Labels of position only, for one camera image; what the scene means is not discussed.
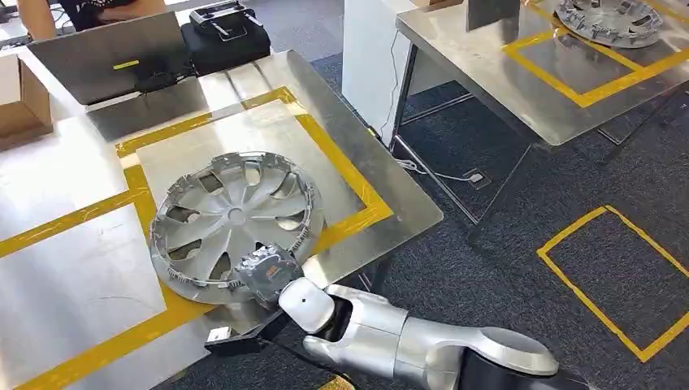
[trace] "stainless steel tabletop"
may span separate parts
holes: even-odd
[[[322,286],[443,218],[294,52],[59,121],[0,152],[0,388],[150,388],[204,357],[211,327],[264,318],[161,287],[142,231],[173,180],[241,150],[314,178]]]
[[[557,0],[452,0],[401,13],[397,27],[509,124],[561,145],[689,80],[689,10],[646,1],[661,39],[611,50],[568,33]]]

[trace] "silver robot arm segment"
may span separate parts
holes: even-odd
[[[427,390],[589,390],[540,342],[498,327],[409,316],[381,296],[307,278],[288,284],[283,310],[310,335],[304,348],[332,366],[403,379]]]

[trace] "yellow tape outline on floor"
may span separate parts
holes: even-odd
[[[299,104],[289,89],[286,87],[277,88],[242,102],[242,106],[248,110],[275,100],[288,106],[290,112],[294,114],[297,121],[330,159],[333,166],[365,206],[364,209],[346,219],[328,226],[319,236],[314,247],[314,254],[392,215],[392,209],[349,161],[327,132]],[[122,159],[123,164],[126,164],[124,162],[127,160],[126,157],[134,154],[137,149],[193,130],[213,120],[215,119],[210,113],[186,119],[180,123],[122,142],[115,147],[115,151]],[[145,173],[138,162],[125,166],[123,173],[129,190],[0,242],[0,258],[129,204],[134,205],[141,230],[148,240],[150,221],[155,216],[157,209]],[[215,308],[214,305],[188,301],[172,292],[163,283],[160,283],[160,289],[167,308],[165,311],[85,350],[17,388],[63,388]]]
[[[536,250],[536,253],[539,255],[541,260],[545,262],[546,265],[552,270],[557,277],[562,280],[562,282],[569,288],[574,291],[574,295],[579,298],[579,300],[586,305],[586,307],[598,317],[598,319],[605,324],[608,329],[614,333],[619,339],[622,341],[622,343],[632,352],[634,355],[636,355],[637,358],[641,362],[647,362],[648,359],[652,358],[653,355],[658,353],[661,349],[663,349],[667,344],[670,343],[679,333],[681,333],[687,326],[689,326],[689,311],[687,311],[673,326],[671,326],[665,333],[660,335],[657,339],[655,339],[651,344],[649,344],[646,348],[641,349],[639,346],[634,344],[632,340],[630,340],[629,337],[625,335],[625,333],[617,326],[615,323],[608,318],[607,315],[603,313],[602,310],[596,306],[589,297],[586,296],[586,294],[579,289],[572,281],[570,278],[568,278],[564,272],[560,269],[557,264],[548,256],[548,251],[552,248],[554,248],[557,244],[559,244],[562,240],[564,240],[567,236],[570,234],[576,232],[580,227],[585,225],[586,223],[592,221],[595,218],[598,218],[602,214],[605,214],[607,212],[611,212],[615,214],[628,228],[630,228],[632,231],[634,231],[636,234],[638,234],[644,241],[648,242],[656,251],[658,251],[659,254],[665,259],[667,259],[672,265],[674,265],[680,272],[682,272],[686,277],[689,277],[689,271],[687,271],[686,268],[682,266],[680,262],[677,261],[672,255],[663,249],[657,242],[655,242],[644,230],[640,229],[636,225],[634,225],[627,217],[622,215],[617,209],[615,209],[612,206],[601,206],[590,213],[584,215],[582,218],[579,220],[575,221],[572,223],[570,226],[565,227],[562,232],[557,233],[552,239],[550,239],[548,242],[543,245],[542,248]]]
[[[666,6],[661,5],[658,1],[647,0],[646,2],[652,7],[654,7],[656,11],[660,12],[661,14],[679,20],[680,22],[689,24],[688,18],[682,16],[677,11],[674,11]],[[575,33],[570,33],[570,30],[567,27],[565,27],[564,24],[562,24],[558,19],[556,19],[552,14],[548,13],[543,8],[538,6],[540,1],[537,2],[530,0],[522,0],[522,3],[527,8],[529,8],[530,10],[540,15],[542,18],[549,21],[554,26],[554,29],[545,32],[540,32],[533,36],[525,37],[512,43],[509,43],[507,45],[504,45],[502,47],[503,52],[505,52],[505,54],[511,57],[516,63],[527,69],[529,72],[533,73],[534,76],[541,79],[544,83],[550,85],[556,91],[567,96],[572,102],[576,103],[582,108],[586,108],[592,104],[595,104],[605,98],[614,95],[615,93],[621,92],[624,89],[627,89],[633,85],[637,85],[638,83],[644,80],[648,80],[652,77],[658,76],[662,72],[665,72],[673,67],[678,66],[680,63],[689,60],[689,49],[685,49],[671,54],[663,59],[660,59],[646,67],[642,66],[628,59],[627,57],[617,53],[616,51],[611,50],[609,47],[599,45],[595,42],[589,41],[588,39],[584,39]],[[594,50],[597,50],[602,54],[607,55],[614,61],[617,61],[618,63],[622,64],[623,66],[630,68],[632,72],[622,77],[619,77],[615,80],[611,80],[608,83],[596,87],[586,93],[578,93],[574,91],[569,85],[558,80],[555,76],[551,75],[542,67],[539,67],[519,52],[519,50],[523,49],[524,47],[537,45],[543,41],[561,37],[566,34],[570,34],[572,37],[579,39],[585,45],[590,46]]]

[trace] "black cable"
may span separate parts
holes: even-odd
[[[276,347],[282,349],[283,351],[289,353],[290,355],[294,356],[295,358],[301,360],[301,361],[304,362],[304,363],[310,364],[311,366],[320,368],[320,369],[323,370],[323,371],[327,371],[327,372],[329,372],[329,373],[331,373],[331,374],[333,374],[333,375],[337,375],[337,376],[341,377],[342,379],[344,379],[345,381],[347,381],[347,383],[349,383],[350,385],[352,385],[352,387],[354,388],[354,390],[360,390],[360,389],[361,389],[361,387],[359,387],[358,384],[354,383],[354,382],[353,382],[345,373],[343,373],[342,371],[336,370],[336,369],[331,368],[331,367],[328,367],[328,366],[324,366],[323,364],[321,364],[321,363],[319,363],[319,362],[316,362],[315,360],[311,359],[310,357],[307,357],[307,356],[305,356],[305,355],[303,355],[303,354],[301,354],[301,353],[298,353],[298,352],[295,351],[294,349],[291,349],[291,348],[289,348],[287,345],[283,345],[283,344],[281,344],[281,343],[279,343],[279,342],[277,342],[277,341],[264,339],[264,338],[262,338],[262,337],[257,337],[257,339],[258,339],[259,341],[261,341],[262,343],[266,343],[266,344],[268,344],[268,345],[274,345],[274,346],[276,346]]]

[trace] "gray metal panel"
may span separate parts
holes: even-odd
[[[676,2],[661,1],[682,10]],[[689,64],[679,65],[642,81],[586,108],[543,82],[515,62],[503,46],[518,39],[553,30],[550,20],[527,6],[471,7],[472,2],[448,1],[398,15],[397,26],[412,43],[431,56],[479,100],[515,128],[528,128],[550,145],[565,142],[607,122],[656,95],[689,80]],[[538,2],[552,14],[557,0]],[[618,50],[647,65],[687,48],[689,25],[664,16],[661,39],[643,49]],[[623,76],[626,69],[612,64],[605,54],[568,36],[532,47],[528,58],[540,63],[572,89],[586,89],[590,78]]]
[[[248,119],[243,124],[253,138],[233,138],[235,142],[243,140],[235,149],[249,147],[247,143],[252,140],[265,142],[261,145],[276,145],[276,137],[289,139],[285,132],[276,132],[276,127],[261,124],[265,119],[282,115],[280,112],[285,107],[292,114],[306,111],[394,212],[393,216],[312,257],[305,265],[305,273],[312,280],[322,286],[340,280],[442,219],[442,212],[433,201],[397,166],[311,66],[298,54],[286,52],[198,80],[186,80],[148,97],[65,119],[54,124],[53,134],[0,153],[3,173],[0,209],[4,210],[0,214],[0,240],[125,190],[122,164],[126,166],[137,156],[133,154],[120,161],[114,144],[131,137],[132,133],[150,132],[208,110],[216,113],[220,110],[230,116],[197,130],[231,132],[236,123],[233,120],[240,119],[234,114],[243,111],[237,104],[239,101],[281,86],[289,88],[300,105],[276,102],[260,106],[261,110],[244,112]],[[281,109],[266,111],[272,104],[279,104]],[[172,109],[175,105],[183,107]],[[156,123],[151,123],[151,117],[157,119]],[[226,141],[224,147],[233,148],[227,144],[227,138],[219,140]],[[294,155],[299,152],[299,145],[293,143],[284,148],[292,148],[290,155]],[[141,156],[166,157],[163,154],[170,153],[156,146],[145,147]],[[180,156],[178,165],[171,165],[168,172],[171,177],[179,176],[172,168],[177,169],[185,162],[192,171],[195,163],[192,157],[207,163],[209,156],[194,153],[192,149],[189,145],[176,151]],[[333,191],[327,188],[342,189],[340,176],[323,175],[315,168],[320,165],[328,171],[332,167],[309,163],[310,155],[310,152],[302,153],[300,158],[305,161],[299,163],[308,167],[316,181],[328,180],[318,183],[323,196]],[[169,183],[156,185],[155,177],[147,179],[154,198],[164,197],[156,193],[157,188],[164,191]],[[326,210],[331,219],[362,207],[351,189],[328,197],[337,197],[336,204],[344,207]],[[0,275],[6,275],[8,280],[4,284],[6,291],[0,294],[2,388],[22,384],[164,310],[141,226],[131,206],[0,259]],[[256,305],[239,304],[231,309],[214,310],[179,327],[69,388],[152,387],[207,354],[203,343],[209,329],[227,326],[229,322],[242,332],[266,316]]]
[[[91,28],[33,43],[28,48],[81,104],[88,105],[134,92],[136,67],[114,65],[151,59],[179,72],[188,59],[173,12]]]

